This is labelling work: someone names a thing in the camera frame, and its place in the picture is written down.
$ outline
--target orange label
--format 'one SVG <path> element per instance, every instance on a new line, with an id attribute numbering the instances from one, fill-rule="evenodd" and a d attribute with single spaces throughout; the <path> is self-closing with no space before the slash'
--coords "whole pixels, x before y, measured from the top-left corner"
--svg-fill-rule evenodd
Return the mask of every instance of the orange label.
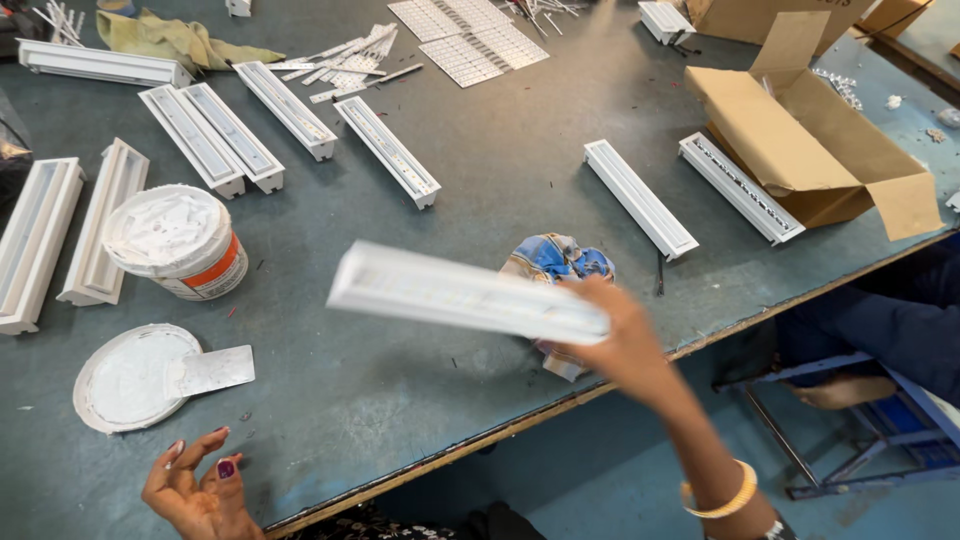
<path id="1" fill-rule="evenodd" d="M 237 248 L 240 246 L 240 240 L 237 240 L 236 233 L 230 233 L 233 238 L 230 240 L 230 245 L 227 248 L 227 252 L 224 253 L 224 256 L 220 258 L 217 262 L 210 266 L 206 270 L 203 270 L 200 274 L 196 276 L 190 276 L 189 278 L 183 278 L 181 281 L 190 287 L 199 287 L 205 283 L 212 282 L 224 274 L 233 264 L 233 260 L 237 258 Z"/>

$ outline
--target blue metal stool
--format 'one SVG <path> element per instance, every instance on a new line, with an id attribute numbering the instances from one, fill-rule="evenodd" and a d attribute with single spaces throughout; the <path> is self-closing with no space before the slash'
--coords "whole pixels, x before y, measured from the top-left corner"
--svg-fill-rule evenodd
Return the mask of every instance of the blue metal stool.
<path id="1" fill-rule="evenodd" d="M 773 434 L 777 444 L 806 478 L 810 485 L 786 488 L 786 494 L 791 499 L 813 499 L 824 495 L 838 495 L 877 487 L 895 487 L 930 480 L 960 479 L 960 410 L 893 370 L 886 371 L 900 386 L 897 394 L 883 400 L 855 405 L 849 409 L 874 439 L 866 448 L 822 479 L 817 477 L 810 465 L 790 444 L 787 436 L 771 416 L 770 411 L 760 402 L 753 389 L 754 384 L 758 382 L 789 379 L 872 359 L 873 357 L 866 353 L 833 356 L 818 362 L 774 370 L 736 382 L 717 384 L 713 389 L 717 392 L 729 389 L 742 392 L 760 420 Z M 918 468 L 863 479 L 848 479 L 889 447 L 904 448 L 917 461 Z"/>

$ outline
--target rag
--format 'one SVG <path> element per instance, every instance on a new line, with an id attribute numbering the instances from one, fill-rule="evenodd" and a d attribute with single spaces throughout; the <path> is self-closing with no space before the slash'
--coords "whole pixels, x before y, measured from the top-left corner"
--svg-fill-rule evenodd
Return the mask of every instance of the rag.
<path id="1" fill-rule="evenodd" d="M 163 20 L 147 8 L 140 10 L 137 19 L 97 12 L 97 32 L 111 51 L 176 60 L 191 75 L 210 69 L 230 70 L 232 63 L 257 60 L 269 63 L 286 58 L 267 49 L 212 39 L 199 22 Z"/>
<path id="2" fill-rule="evenodd" d="M 614 269 L 613 261 L 600 250 L 581 249 L 572 236 L 547 233 L 524 239 L 500 268 L 500 273 L 534 282 L 556 284 L 579 281 L 593 274 L 599 274 L 605 280 L 613 282 Z M 549 343 L 534 343 L 546 354 L 543 369 L 570 382 L 574 382 L 587 371 L 579 359 L 554 351 Z"/>

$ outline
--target gray table surface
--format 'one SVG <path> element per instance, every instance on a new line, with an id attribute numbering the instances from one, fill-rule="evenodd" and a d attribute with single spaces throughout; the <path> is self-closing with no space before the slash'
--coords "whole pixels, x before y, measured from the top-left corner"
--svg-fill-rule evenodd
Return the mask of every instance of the gray table surface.
<path id="1" fill-rule="evenodd" d="M 960 80 L 960 59 L 949 52 L 960 43 L 960 0 L 937 0 L 897 41 Z"/>
<path id="2" fill-rule="evenodd" d="M 177 0 L 157 12 L 202 21 L 214 37 L 298 56 L 396 21 L 386 3 L 254 2 L 252 18 L 229 19 L 219 2 Z M 93 15 L 92 4 L 73 7 Z M 0 523 L 8 535 L 172 538 L 138 499 L 149 465 L 176 439 L 222 425 L 232 435 L 220 454 L 247 456 L 248 506 L 266 526 L 598 382 L 589 375 L 570 384 L 543 372 L 540 355 L 515 337 L 324 309 L 337 261 L 356 238 L 498 268 L 527 235 L 570 234 L 616 262 L 617 280 L 647 303 L 672 350 L 929 236 L 890 243 L 871 210 L 771 248 L 677 158 L 677 142 L 703 130 L 707 117 L 684 87 L 671 85 L 688 62 L 746 69 L 757 47 L 692 37 L 687 44 L 704 54 L 685 60 L 654 42 L 632 2 L 555 19 L 564 37 L 543 44 L 552 58 L 469 89 L 400 26 L 381 68 L 411 61 L 425 68 L 362 96 L 389 114 L 384 122 L 443 186 L 425 211 L 337 124 L 329 103 L 311 109 L 341 138 L 333 160 L 316 163 L 235 75 L 210 74 L 210 85 L 287 167 L 279 193 L 248 184 L 246 195 L 227 202 L 252 265 L 263 265 L 222 299 L 185 302 L 128 276 L 116 307 L 54 301 L 92 191 L 86 185 L 40 332 L 0 336 Z M 88 21 L 84 41 L 101 46 Z M 529 23 L 517 27 L 541 42 Z M 938 198 L 957 189 L 955 134 L 939 145 L 919 134 L 934 124 L 930 112 L 945 106 L 940 99 L 848 39 L 819 65 L 855 76 L 864 114 L 929 163 Z M 203 186 L 136 96 L 142 88 L 39 76 L 15 64 L 0 66 L 0 84 L 38 158 L 79 156 L 95 177 L 100 152 L 119 136 L 152 160 L 147 187 Z M 321 86 L 290 88 L 305 98 Z M 896 111 L 882 107 L 892 93 L 907 96 Z M 654 296 L 656 248 L 582 165 L 583 144 L 600 138 L 700 242 L 666 265 L 663 298 Z M 946 209 L 943 218 L 953 223 Z M 71 403 L 86 359 L 122 331 L 161 322 L 191 331 L 206 351 L 251 344 L 256 381 L 193 398 L 146 430 L 107 437 L 88 428 Z M 246 412 L 252 417 L 239 421 Z"/>

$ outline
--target bucket lid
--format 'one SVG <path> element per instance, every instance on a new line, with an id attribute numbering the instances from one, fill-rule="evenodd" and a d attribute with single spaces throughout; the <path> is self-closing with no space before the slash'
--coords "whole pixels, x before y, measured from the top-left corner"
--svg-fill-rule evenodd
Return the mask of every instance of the bucket lid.
<path id="1" fill-rule="evenodd" d="M 170 363 L 202 352 L 197 338 L 173 325 L 125 331 L 86 361 L 73 386 L 73 406 L 85 424 L 104 433 L 152 426 L 186 402 L 164 394 Z"/>
<path id="2" fill-rule="evenodd" d="M 147 278 L 199 273 L 230 242 L 230 214 L 212 195 L 189 185 L 141 191 L 107 218 L 101 240 L 121 269 Z"/>

